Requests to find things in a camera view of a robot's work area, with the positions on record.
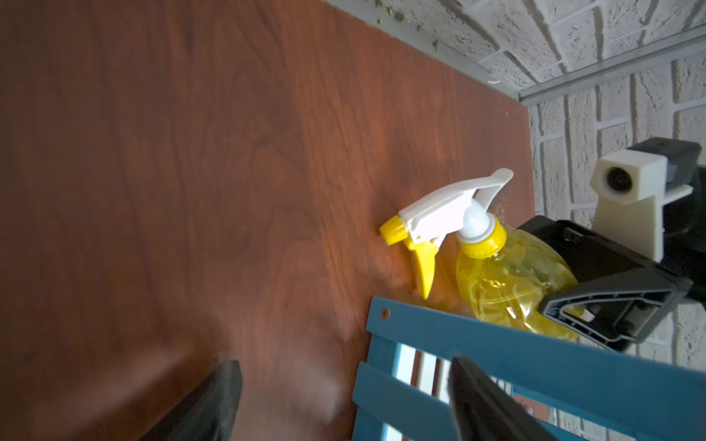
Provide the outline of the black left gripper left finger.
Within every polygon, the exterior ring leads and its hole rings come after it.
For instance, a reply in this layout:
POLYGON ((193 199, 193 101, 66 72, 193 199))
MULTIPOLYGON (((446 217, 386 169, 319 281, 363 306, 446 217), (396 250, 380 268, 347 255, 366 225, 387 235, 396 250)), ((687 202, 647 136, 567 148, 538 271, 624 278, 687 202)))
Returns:
POLYGON ((238 361, 224 361, 141 440, 230 440, 242 390, 238 361))

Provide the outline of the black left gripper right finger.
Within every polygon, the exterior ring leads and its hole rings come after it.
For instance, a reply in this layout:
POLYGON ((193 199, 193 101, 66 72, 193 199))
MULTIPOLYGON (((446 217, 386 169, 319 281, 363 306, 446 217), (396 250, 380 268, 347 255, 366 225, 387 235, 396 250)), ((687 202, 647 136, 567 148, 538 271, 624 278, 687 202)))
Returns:
POLYGON ((448 390, 461 440, 555 439, 468 358, 452 360, 448 390))

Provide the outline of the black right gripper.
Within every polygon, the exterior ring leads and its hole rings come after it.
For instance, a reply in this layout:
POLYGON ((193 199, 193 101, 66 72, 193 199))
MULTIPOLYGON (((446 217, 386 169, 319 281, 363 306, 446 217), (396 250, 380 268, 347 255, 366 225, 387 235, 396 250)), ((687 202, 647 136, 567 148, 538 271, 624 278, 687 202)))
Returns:
POLYGON ((705 303, 705 167, 667 167, 667 190, 691 194, 663 209, 662 275, 651 259, 571 220, 535 216, 520 229, 566 261, 579 285, 548 294, 538 312, 613 351, 641 344, 685 298, 705 303))

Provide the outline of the blue white slatted shelf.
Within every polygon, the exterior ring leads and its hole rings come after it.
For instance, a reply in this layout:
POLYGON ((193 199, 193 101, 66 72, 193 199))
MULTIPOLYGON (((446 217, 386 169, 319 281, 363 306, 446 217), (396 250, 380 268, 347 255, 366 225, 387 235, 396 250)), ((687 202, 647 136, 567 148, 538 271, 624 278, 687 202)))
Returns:
POLYGON ((380 297, 371 301, 366 328, 370 349, 352 395, 356 440, 383 440, 390 429, 414 440, 457 437, 450 406, 397 377, 403 347, 468 358, 490 385, 505 380, 524 397, 638 440, 705 437, 698 371, 380 297))

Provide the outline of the yellow spray bottle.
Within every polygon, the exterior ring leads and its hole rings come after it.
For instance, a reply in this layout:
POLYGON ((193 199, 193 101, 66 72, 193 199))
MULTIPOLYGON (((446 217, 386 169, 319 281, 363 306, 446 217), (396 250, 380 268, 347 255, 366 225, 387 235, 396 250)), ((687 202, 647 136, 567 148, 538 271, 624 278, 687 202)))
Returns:
POLYGON ((401 209, 380 233, 386 244, 402 243, 412 253, 422 299, 433 286, 436 256, 452 235, 460 246, 458 292, 476 319, 575 342, 577 332, 539 311, 548 295, 577 286, 568 264, 549 244, 505 226, 489 209, 513 176, 500 168, 442 187, 401 209))

